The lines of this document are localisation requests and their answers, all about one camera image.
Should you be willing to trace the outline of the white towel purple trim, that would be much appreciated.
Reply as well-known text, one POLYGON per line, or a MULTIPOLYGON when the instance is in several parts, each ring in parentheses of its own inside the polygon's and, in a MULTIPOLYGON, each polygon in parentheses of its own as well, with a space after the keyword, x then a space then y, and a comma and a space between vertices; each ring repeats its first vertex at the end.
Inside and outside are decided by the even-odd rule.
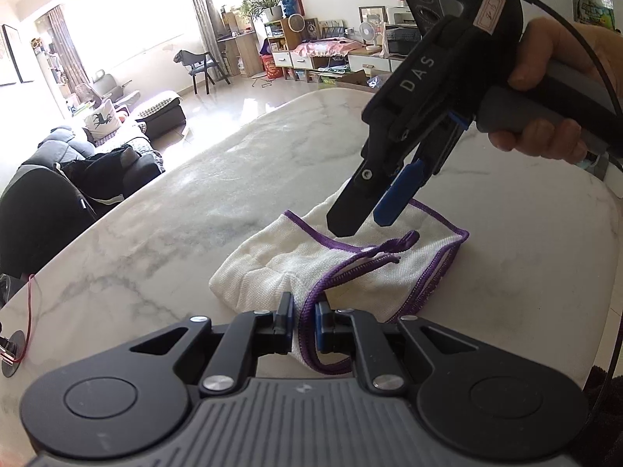
POLYGON ((328 197, 304 216, 285 211, 243 241, 209 281, 211 292, 237 313, 273 310, 283 293, 295 299, 291 355, 314 372, 350 372, 342 355, 316 348, 316 306, 372 313, 380 323, 415 315, 451 267, 468 231, 411 200, 390 226, 367 219, 357 233, 328 231, 328 197))

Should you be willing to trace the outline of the open cardboard box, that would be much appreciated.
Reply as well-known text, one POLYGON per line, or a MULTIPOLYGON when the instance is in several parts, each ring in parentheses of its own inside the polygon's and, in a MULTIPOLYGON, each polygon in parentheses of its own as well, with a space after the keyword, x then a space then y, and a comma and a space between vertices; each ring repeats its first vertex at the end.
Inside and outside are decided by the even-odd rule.
POLYGON ((376 72, 368 75, 365 71, 350 72, 336 80, 338 88, 354 89, 360 91, 376 91, 389 79, 390 72, 376 72))

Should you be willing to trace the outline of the dark wooden chair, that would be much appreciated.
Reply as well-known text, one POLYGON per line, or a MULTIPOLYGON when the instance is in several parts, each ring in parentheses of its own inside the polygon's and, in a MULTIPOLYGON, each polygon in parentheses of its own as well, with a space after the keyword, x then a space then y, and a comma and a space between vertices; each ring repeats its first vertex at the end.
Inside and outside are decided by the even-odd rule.
POLYGON ((215 86, 218 80, 224 80, 227 84, 230 83, 228 74, 210 52, 195 54, 181 49, 174 55, 173 62, 181 64, 186 69, 192 79, 194 94, 199 93, 197 77, 200 75, 204 78, 207 94, 210 94, 210 87, 215 86))

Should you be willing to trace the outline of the checkered ottoman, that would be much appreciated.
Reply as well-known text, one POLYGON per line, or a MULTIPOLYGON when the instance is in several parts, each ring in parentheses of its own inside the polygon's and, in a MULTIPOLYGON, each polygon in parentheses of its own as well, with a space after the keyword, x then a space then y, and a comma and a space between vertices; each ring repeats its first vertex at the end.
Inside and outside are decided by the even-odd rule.
POLYGON ((144 133, 150 139, 157 139, 186 124, 181 96, 174 91, 160 92, 138 104, 131 117, 145 125, 144 133))

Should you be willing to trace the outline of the dark grey sofa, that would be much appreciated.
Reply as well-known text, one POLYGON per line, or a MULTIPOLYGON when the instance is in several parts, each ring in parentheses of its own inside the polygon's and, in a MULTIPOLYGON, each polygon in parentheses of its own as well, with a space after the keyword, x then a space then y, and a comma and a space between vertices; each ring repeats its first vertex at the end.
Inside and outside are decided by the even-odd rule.
POLYGON ((62 172, 96 212, 107 212, 165 172, 162 154, 132 112, 116 110, 120 128, 95 142, 84 122, 58 126, 26 162, 62 172))

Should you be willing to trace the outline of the round grey phone stand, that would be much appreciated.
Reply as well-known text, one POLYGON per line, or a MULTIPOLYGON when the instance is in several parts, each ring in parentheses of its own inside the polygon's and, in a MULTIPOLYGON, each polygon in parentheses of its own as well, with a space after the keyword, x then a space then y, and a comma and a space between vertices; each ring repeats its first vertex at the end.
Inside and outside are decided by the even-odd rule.
POLYGON ((22 330, 15 331, 10 337, 1 336, 1 373, 11 378, 19 369, 25 352, 26 336, 22 330))

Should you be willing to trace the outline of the white horse print cushion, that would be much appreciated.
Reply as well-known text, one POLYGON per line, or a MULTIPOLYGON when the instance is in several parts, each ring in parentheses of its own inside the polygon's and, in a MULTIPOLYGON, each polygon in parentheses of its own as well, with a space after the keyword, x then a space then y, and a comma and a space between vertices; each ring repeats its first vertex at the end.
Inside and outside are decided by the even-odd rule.
POLYGON ((121 121, 110 99, 104 100, 97 109, 84 120, 86 135, 93 142, 116 132, 121 121))

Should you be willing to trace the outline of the grey recliner chair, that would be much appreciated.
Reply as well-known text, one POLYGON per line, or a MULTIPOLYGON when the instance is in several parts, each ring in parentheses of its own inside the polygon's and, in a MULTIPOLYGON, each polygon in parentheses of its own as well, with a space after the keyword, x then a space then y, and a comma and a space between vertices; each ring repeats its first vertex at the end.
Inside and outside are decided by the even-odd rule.
POLYGON ((131 81, 118 83, 116 79, 104 70, 96 72, 90 83, 79 83, 75 93, 81 102, 92 104, 94 109, 100 107, 106 100, 110 100, 113 107, 133 107, 141 98, 141 92, 126 92, 126 87, 131 81))

